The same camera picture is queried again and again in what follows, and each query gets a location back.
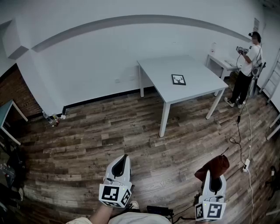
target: white shoe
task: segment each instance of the white shoe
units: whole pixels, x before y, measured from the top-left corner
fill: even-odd
[[[229,99],[229,98],[227,98],[227,97],[224,98],[224,101],[225,101],[230,107],[234,107],[234,105],[235,105],[234,103],[231,102],[231,99]]]
[[[19,194],[21,196],[21,201],[23,201],[23,189],[20,188],[18,192],[19,192]]]
[[[131,206],[130,209],[139,209],[139,204],[137,201],[131,201],[129,205]]]
[[[238,100],[236,100],[236,105],[237,105],[237,107],[238,107],[239,109],[241,109],[241,108],[245,105],[245,101],[243,101],[243,103],[240,104],[240,103],[238,102]]]
[[[236,105],[237,105],[237,107],[238,107],[239,109],[242,108],[242,104],[239,104],[238,102],[236,102]]]

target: white table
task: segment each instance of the white table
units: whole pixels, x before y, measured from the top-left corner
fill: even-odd
[[[163,137],[165,133],[171,104],[220,91],[206,116],[206,119],[209,119],[225,88],[228,87],[217,75],[190,56],[162,57],[137,62],[139,64],[141,97],[144,96],[142,83],[142,71],[144,71],[164,101],[160,137]],[[174,85],[172,74],[183,75],[186,85]]]
[[[271,123],[271,125],[269,126],[269,128],[272,128],[273,125],[275,125],[275,123],[280,119],[280,114],[276,117],[276,119]],[[274,129],[274,131],[266,138],[267,140],[269,140],[278,130],[280,129],[280,125],[278,125],[276,127],[276,129]]]
[[[4,123],[5,119],[8,115],[8,112],[10,111],[10,108],[12,105],[16,108],[17,112],[23,117],[25,121],[28,121],[28,119],[24,116],[24,114],[21,112],[21,110],[18,108],[18,106],[15,104],[13,100],[10,100],[6,104],[0,107],[0,129],[3,130],[3,132],[8,135],[16,144],[21,145],[21,143],[16,140],[5,128],[4,128]]]
[[[237,64],[236,66],[236,59],[230,58],[228,56],[223,56],[223,55],[212,55],[212,54],[208,54],[208,58],[206,61],[206,67],[209,68],[210,65],[210,61],[214,61],[215,63],[217,63],[219,66],[222,67],[222,74],[220,76],[221,80],[224,80],[224,77],[226,75],[226,71],[234,71],[237,69],[241,69],[242,65],[240,63]]]

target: framed picture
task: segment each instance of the framed picture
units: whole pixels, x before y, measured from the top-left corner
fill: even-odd
[[[171,76],[174,85],[186,85],[185,79],[182,75],[172,74]]]

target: baseboard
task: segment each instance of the baseboard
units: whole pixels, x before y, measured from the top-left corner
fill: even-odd
[[[146,87],[146,88],[144,88],[144,90],[145,91],[156,91],[154,86]],[[88,103],[93,103],[93,102],[106,100],[106,99],[110,99],[110,98],[114,98],[114,97],[118,97],[118,96],[133,94],[133,93],[140,93],[140,89],[129,90],[129,91],[121,92],[121,93],[115,93],[115,94],[111,94],[111,95],[108,95],[108,96],[102,96],[102,97],[98,97],[98,98],[94,98],[94,99],[85,100],[85,101],[81,101],[81,102],[78,102],[78,103],[73,103],[73,104],[70,104],[70,105],[66,105],[62,109],[62,115],[65,115],[66,109],[69,109],[69,108],[72,108],[72,107],[77,107],[77,106],[85,105],[85,104],[88,104]]]

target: floor plank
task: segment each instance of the floor plank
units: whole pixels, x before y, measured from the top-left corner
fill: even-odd
[[[230,90],[224,95],[230,96]],[[239,110],[221,100],[206,120],[214,100],[209,94],[172,105],[163,138],[158,136],[163,102],[152,91],[145,93],[144,98],[130,94],[68,109],[67,119],[57,127],[51,127],[43,118],[21,124],[14,134],[27,155],[28,173],[25,200],[17,217],[22,223],[48,224],[88,217],[98,207],[98,188],[107,165],[124,153],[132,162],[131,181],[135,189],[131,199],[138,201],[142,211],[147,205],[166,206],[175,214],[180,213],[174,220],[181,215],[194,217],[191,206],[201,187],[194,173],[227,149],[227,207],[218,223],[250,223],[249,175],[242,172],[239,146],[229,141],[230,137],[239,140]],[[271,189],[265,189],[264,182],[270,178],[270,166],[277,166],[279,161],[277,136],[266,140],[271,132],[269,124],[277,113],[266,105],[262,94],[249,99],[247,106],[252,121],[254,223],[273,224],[280,221],[280,216],[266,217],[265,213],[275,207],[277,199],[267,201]],[[251,144],[246,109],[239,128],[245,161]]]

